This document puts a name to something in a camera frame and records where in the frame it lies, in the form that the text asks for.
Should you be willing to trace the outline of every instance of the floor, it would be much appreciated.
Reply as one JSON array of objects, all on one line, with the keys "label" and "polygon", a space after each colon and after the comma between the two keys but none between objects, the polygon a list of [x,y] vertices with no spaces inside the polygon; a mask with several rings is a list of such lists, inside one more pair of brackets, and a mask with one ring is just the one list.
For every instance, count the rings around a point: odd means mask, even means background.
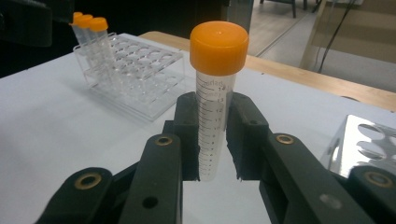
[{"label": "floor", "polygon": [[[308,0],[308,10],[304,11],[303,0],[296,0],[296,19],[288,4],[265,1],[261,5],[259,2],[255,0],[253,6],[248,54],[299,67],[316,19],[316,14],[311,13],[315,1]],[[318,53],[318,60],[323,51]],[[317,72],[318,67],[310,70]],[[394,63],[330,50],[321,73],[396,92]]]}]

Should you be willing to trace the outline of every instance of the rack hole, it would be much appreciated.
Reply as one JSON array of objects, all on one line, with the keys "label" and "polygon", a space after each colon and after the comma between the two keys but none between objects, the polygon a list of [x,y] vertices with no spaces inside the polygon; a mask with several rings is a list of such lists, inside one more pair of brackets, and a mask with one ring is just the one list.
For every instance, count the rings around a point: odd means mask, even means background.
[{"label": "rack hole", "polygon": [[374,143],[360,141],[357,146],[359,153],[372,160],[382,160],[386,157],[384,149]]},{"label": "rack hole", "polygon": [[360,124],[358,126],[359,131],[364,134],[366,137],[369,137],[373,140],[378,140],[384,138],[384,134],[381,130],[377,129],[375,126],[368,124]]},{"label": "rack hole", "polygon": [[394,146],[396,146],[396,135],[391,136],[389,139],[390,139],[390,142],[391,142]]},{"label": "rack hole", "polygon": [[147,197],[143,200],[142,205],[147,209],[151,209],[158,204],[158,199],[156,197]]}]

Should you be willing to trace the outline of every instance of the white surface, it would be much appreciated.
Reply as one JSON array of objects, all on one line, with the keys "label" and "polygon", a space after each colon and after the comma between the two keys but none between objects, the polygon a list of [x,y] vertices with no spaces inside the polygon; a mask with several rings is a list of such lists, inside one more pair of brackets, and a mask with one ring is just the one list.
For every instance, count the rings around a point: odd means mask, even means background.
[{"label": "white surface", "polygon": [[[193,91],[195,72],[186,65]],[[317,158],[347,114],[396,128],[394,113],[258,72],[241,71],[234,90],[255,102],[273,132],[295,135]],[[0,223],[35,222],[76,171],[116,174],[139,161],[174,111],[148,122],[113,108],[88,90],[73,54],[0,79]],[[184,183],[184,223],[270,223],[259,183],[235,177],[224,148],[215,180]]]}]

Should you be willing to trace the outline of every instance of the clear plastic tube rack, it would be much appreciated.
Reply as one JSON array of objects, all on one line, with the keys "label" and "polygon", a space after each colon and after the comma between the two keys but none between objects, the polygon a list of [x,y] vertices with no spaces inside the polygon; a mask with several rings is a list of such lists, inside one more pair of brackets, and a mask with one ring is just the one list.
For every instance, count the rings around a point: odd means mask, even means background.
[{"label": "clear plastic tube rack", "polygon": [[97,44],[95,41],[74,47],[92,90],[148,120],[158,118],[184,93],[181,51],[154,47],[115,34],[110,34],[108,41],[111,52],[91,50],[90,47],[95,46],[89,45]]}]

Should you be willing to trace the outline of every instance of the black equipment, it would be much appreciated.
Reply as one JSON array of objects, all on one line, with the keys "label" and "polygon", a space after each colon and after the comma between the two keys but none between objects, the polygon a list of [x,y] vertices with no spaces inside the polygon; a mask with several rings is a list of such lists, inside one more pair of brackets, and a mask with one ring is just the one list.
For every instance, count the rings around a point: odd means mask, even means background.
[{"label": "black equipment", "polygon": [[[116,175],[103,168],[71,175],[37,223],[181,223],[183,181],[199,180],[197,134],[190,92],[177,99],[175,119],[147,141],[140,162]],[[250,98],[236,92],[227,142],[237,178],[260,181],[274,224],[396,223],[395,175],[372,166],[355,167],[348,179],[331,173],[299,139],[272,133]]]}]

